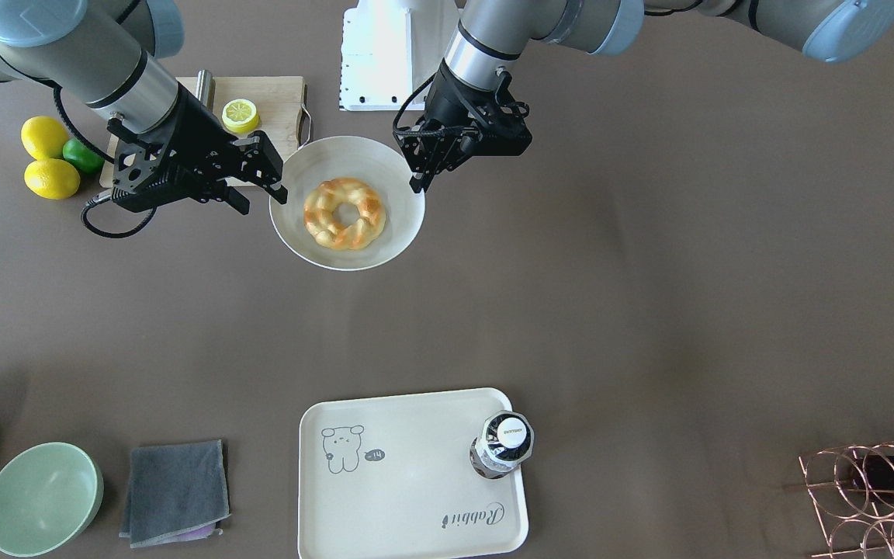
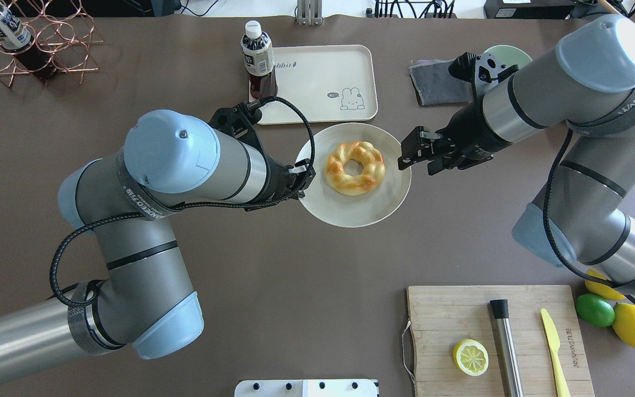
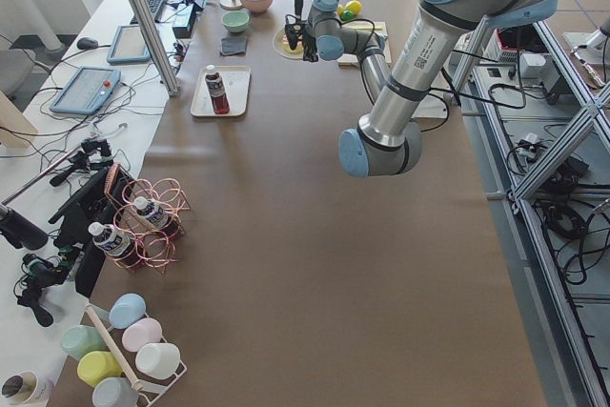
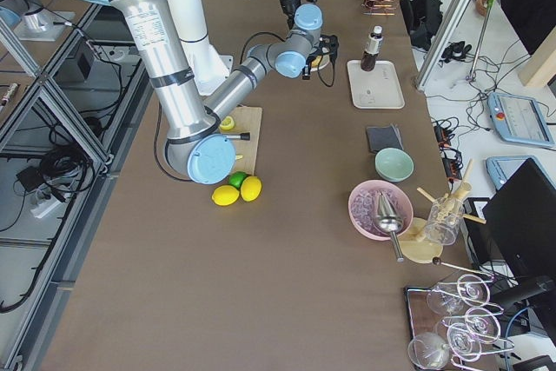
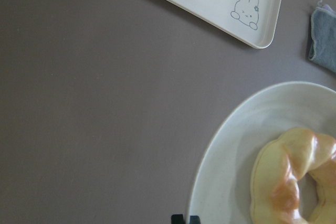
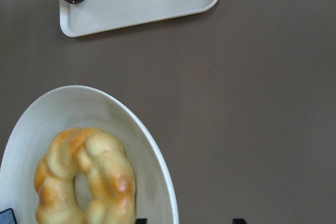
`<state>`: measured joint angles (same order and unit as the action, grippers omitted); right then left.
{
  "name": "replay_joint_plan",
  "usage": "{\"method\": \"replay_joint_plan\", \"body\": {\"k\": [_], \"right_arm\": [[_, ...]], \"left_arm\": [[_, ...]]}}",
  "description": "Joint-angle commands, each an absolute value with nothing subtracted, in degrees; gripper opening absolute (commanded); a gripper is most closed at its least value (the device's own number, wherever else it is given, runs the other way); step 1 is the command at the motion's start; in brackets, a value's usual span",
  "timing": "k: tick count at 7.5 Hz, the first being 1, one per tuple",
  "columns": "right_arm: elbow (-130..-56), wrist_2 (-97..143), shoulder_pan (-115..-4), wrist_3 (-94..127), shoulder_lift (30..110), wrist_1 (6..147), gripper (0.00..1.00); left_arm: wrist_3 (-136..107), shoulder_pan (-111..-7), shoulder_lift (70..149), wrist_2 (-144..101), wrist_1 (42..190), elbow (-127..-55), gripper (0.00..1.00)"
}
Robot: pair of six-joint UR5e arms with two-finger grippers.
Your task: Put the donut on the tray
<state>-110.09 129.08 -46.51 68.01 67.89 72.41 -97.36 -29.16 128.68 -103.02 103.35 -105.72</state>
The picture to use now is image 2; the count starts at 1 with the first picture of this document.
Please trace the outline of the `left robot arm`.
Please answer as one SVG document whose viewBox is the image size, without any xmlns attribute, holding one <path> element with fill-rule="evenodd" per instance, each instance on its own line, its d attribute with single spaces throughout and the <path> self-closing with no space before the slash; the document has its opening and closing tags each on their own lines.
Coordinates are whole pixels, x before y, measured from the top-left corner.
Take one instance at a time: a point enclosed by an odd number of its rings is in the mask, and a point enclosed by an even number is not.
<svg viewBox="0 0 635 397">
<path fill-rule="evenodd" d="M 116 155 L 61 185 L 73 227 L 53 255 L 52 296 L 0 318 L 0 384 L 131 345 L 151 360 L 190 344 L 204 321 L 169 216 L 191 207 L 252 210 L 297 197 L 315 149 L 276 163 L 245 105 L 211 122 L 171 110 L 139 118 Z"/>
</svg>

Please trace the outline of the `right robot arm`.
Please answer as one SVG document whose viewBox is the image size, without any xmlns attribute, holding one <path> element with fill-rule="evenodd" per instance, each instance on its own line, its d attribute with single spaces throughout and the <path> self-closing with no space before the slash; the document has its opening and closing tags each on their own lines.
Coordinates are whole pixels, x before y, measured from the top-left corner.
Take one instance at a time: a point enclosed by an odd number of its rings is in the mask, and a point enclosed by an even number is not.
<svg viewBox="0 0 635 397">
<path fill-rule="evenodd" d="M 449 72 L 471 84 L 473 103 L 436 132 L 414 128 L 399 169 L 424 160 L 429 174 L 472 168 L 565 122 L 568 136 L 514 237 L 580 277 L 574 262 L 596 268 L 635 304 L 635 219 L 618 208 L 635 185 L 635 23 L 603 15 L 527 65 L 466 52 Z"/>
</svg>

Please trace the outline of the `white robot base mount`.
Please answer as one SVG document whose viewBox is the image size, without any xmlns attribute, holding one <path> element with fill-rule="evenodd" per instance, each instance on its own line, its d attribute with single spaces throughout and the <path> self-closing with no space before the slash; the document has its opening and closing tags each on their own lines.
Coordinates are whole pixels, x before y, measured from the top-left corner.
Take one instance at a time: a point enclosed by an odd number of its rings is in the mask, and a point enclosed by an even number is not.
<svg viewBox="0 0 635 397">
<path fill-rule="evenodd" d="M 372 379 L 275 379 L 238 382 L 234 396 L 379 396 Z"/>
</svg>

